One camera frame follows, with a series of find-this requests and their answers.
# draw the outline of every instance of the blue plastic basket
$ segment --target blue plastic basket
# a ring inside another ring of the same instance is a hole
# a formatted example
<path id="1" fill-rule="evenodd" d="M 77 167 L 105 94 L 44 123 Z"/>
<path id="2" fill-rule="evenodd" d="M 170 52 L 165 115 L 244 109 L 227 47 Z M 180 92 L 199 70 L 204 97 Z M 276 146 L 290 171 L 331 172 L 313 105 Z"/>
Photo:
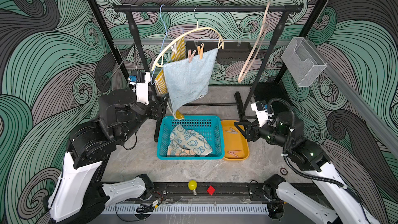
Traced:
<path id="1" fill-rule="evenodd" d="M 221 120 L 217 116 L 184 116 L 183 120 L 176 120 L 173 116 L 166 116 L 162 120 L 159 132 L 157 156 L 162 160 L 176 159 L 222 159 L 224 157 L 224 137 L 222 135 Z M 213 152 L 207 156 L 167 156 L 170 144 L 170 133 L 177 125 L 182 125 L 186 130 L 195 130 L 202 134 L 210 144 Z"/>

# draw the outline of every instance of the marble floor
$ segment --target marble floor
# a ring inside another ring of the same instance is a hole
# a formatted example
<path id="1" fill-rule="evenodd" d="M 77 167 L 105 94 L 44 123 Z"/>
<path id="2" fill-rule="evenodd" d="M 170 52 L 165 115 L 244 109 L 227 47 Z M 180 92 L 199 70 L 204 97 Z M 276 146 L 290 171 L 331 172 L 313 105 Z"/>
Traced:
<path id="1" fill-rule="evenodd" d="M 197 103 L 235 102 L 234 93 L 239 91 L 244 101 L 250 87 L 209 87 L 208 94 Z M 236 106 L 227 107 L 182 107 L 184 115 L 216 115 L 221 120 L 238 120 Z M 255 115 L 250 106 L 246 115 Z M 154 182 L 262 182 L 274 173 L 280 174 L 286 168 L 289 182 L 310 182 L 287 168 L 281 156 L 282 148 L 267 144 L 263 139 L 249 142 L 250 156 L 244 161 L 224 160 L 159 160 L 157 143 L 154 142 L 156 121 L 148 119 L 137 132 L 138 142 L 133 150 L 127 151 L 118 146 L 111 154 L 102 181 L 127 181 L 146 173 Z M 126 147 L 135 142 L 132 136 Z"/>

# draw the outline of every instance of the round sticker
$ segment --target round sticker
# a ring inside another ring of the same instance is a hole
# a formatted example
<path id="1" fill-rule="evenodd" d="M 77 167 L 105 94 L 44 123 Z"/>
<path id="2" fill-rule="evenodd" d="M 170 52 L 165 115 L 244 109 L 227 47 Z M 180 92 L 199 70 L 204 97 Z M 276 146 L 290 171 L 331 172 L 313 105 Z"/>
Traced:
<path id="1" fill-rule="evenodd" d="M 287 169 L 281 168 L 279 171 L 281 172 L 282 175 L 287 175 Z"/>

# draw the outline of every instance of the white plastic hanger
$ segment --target white plastic hanger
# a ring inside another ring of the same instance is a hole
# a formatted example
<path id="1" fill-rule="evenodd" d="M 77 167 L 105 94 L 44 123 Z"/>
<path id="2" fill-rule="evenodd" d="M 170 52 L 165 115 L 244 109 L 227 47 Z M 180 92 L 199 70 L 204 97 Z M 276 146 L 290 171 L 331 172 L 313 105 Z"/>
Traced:
<path id="1" fill-rule="evenodd" d="M 246 62 L 245 62 L 245 64 L 243 65 L 242 70 L 240 71 L 240 74 L 239 74 L 239 77 L 238 77 L 238 82 L 239 82 L 239 83 L 241 83 L 241 82 L 243 81 L 243 79 L 245 78 L 246 74 L 249 72 L 249 70 L 250 70 L 250 68 L 251 68 L 251 65 L 253 64 L 254 60 L 256 60 L 256 57 L 257 57 L 257 54 L 258 54 L 258 52 L 259 52 L 259 50 L 260 50 L 260 48 L 261 48 L 261 45 L 263 44 L 264 37 L 266 36 L 266 32 L 267 32 L 267 28 L 268 28 L 268 24 L 265 25 L 265 22 L 266 22 L 267 12 L 268 12 L 268 8 L 269 8 L 269 5 L 270 5 L 270 4 L 271 4 L 271 0 L 268 1 L 268 3 L 267 3 L 266 11 L 264 12 L 264 17 L 263 17 L 263 21 L 262 21 L 262 23 L 261 23 L 260 33 L 258 34 L 257 40 L 256 40 L 256 42 L 254 43 L 254 46 L 253 46 L 253 48 L 251 49 L 251 52 L 250 52 L 248 58 L 246 59 Z M 256 49 L 257 43 L 258 43 L 258 41 L 260 40 L 261 36 L 263 37 L 263 39 L 261 40 L 260 45 L 258 46 L 257 52 L 256 52 L 256 54 L 254 55 L 253 60 L 251 61 L 249 67 L 248 67 L 248 68 L 246 69 L 246 71 L 245 71 L 245 68 L 246 68 L 247 64 L 249 63 L 249 61 L 250 61 L 250 59 L 251 59 L 251 56 L 253 55 L 254 50 Z"/>
<path id="2" fill-rule="evenodd" d="M 193 16 L 194 16 L 194 17 L 195 17 L 195 10 L 196 10 L 196 8 L 197 8 L 198 6 L 196 6 L 195 9 L 193 10 Z M 154 71 L 154 70 L 155 70 L 155 66 L 157 66 L 157 67 L 163 67 L 163 62 L 162 62 L 162 64 L 159 64 L 158 61 L 159 61 L 160 58 L 162 58 L 162 61 L 163 61 L 164 53 L 165 53 L 174 43 L 176 43 L 179 39 L 185 37 L 186 35 L 188 35 L 188 34 L 190 34 L 190 33 L 192 33 L 192 32 L 198 31 L 198 30 L 212 30 L 212 31 L 216 32 L 217 35 L 220 37 L 219 40 L 218 40 L 217 48 L 218 48 L 218 49 L 219 49 L 219 48 L 224 49 L 224 39 L 222 38 L 221 34 L 220 34 L 217 30 L 215 30 L 214 28 L 212 28 L 212 27 L 200 27 L 200 28 L 199 28 L 199 21 L 196 19 L 196 28 L 193 29 L 193 30 L 190 30 L 190 31 L 188 31 L 188 32 L 186 32 L 186 33 L 184 33 L 184 34 L 182 34 L 181 36 L 177 37 L 177 38 L 174 39 L 172 42 L 170 42 L 170 43 L 162 50 L 162 52 L 160 52 L 160 54 L 156 57 L 155 61 L 153 62 L 151 71 Z"/>

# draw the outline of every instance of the clothes rack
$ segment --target clothes rack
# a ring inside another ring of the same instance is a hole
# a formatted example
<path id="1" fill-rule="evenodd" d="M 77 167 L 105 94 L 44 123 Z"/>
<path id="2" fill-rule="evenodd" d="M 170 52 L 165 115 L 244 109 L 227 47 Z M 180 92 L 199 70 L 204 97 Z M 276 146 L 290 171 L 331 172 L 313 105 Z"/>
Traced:
<path id="1" fill-rule="evenodd" d="M 254 90 L 256 89 L 256 86 L 258 82 L 260 81 L 261 75 L 266 67 L 266 64 L 268 62 L 269 57 L 271 56 L 271 52 L 275 45 L 277 44 L 279 37 L 281 36 L 283 30 L 285 29 L 285 24 L 287 21 L 287 18 L 292 12 L 301 12 L 303 7 L 303 3 L 299 5 L 272 5 L 269 7 L 268 11 L 269 12 L 282 12 L 281 17 L 273 31 L 273 35 L 271 38 L 271 41 L 269 43 L 268 49 L 266 51 L 266 54 L 263 58 L 263 61 L 261 62 L 261 66 L 258 70 L 257 76 L 251 85 L 249 95 L 246 98 L 245 103 L 242 102 L 241 96 L 239 92 L 235 92 L 235 102 L 228 102 L 228 103 L 189 103 L 186 104 L 186 106 L 237 106 L 238 108 L 238 114 L 239 114 L 239 119 L 240 121 L 243 121 L 246 112 L 246 108 L 249 105 L 250 99 L 253 96 Z M 138 27 L 135 23 L 134 17 L 132 15 L 132 12 L 159 12 L 160 6 L 136 6 L 136 5 L 116 5 L 115 3 L 113 4 L 113 9 L 115 12 L 122 12 L 126 14 L 127 21 L 129 23 L 129 30 L 130 33 L 134 39 L 134 43 L 137 45 L 138 53 L 140 55 L 142 65 L 145 69 L 146 72 L 149 72 L 149 67 L 147 60 L 145 59 L 145 54 L 144 50 L 142 48 L 142 43 L 141 43 L 141 38 L 140 34 L 138 31 Z M 266 6 L 171 6 L 171 5 L 165 5 L 162 7 L 162 11 L 178 11 L 178 12 L 228 12 L 228 11 L 246 11 L 246 12 L 264 12 L 266 9 Z M 153 97 L 156 96 L 156 90 L 155 86 L 151 85 L 151 90 Z M 155 141 L 157 141 L 156 134 L 158 133 L 158 130 L 160 129 L 160 124 L 161 122 L 158 121 L 157 123 L 157 128 L 155 131 Z"/>
<path id="2" fill-rule="evenodd" d="M 174 40 L 173 38 L 166 38 L 164 43 L 170 43 Z M 276 45 L 280 46 L 288 46 L 292 39 L 279 39 Z M 193 39 L 193 38 L 185 38 L 185 42 L 218 42 L 218 38 L 201 38 L 201 39 Z M 250 44 L 254 44 L 256 39 L 224 39 L 225 42 L 250 42 Z M 264 39 L 264 46 L 269 45 L 271 39 Z M 163 38 L 144 38 L 141 40 L 143 45 L 162 45 Z M 134 39 L 132 38 L 116 38 L 113 39 L 113 45 L 134 45 Z"/>

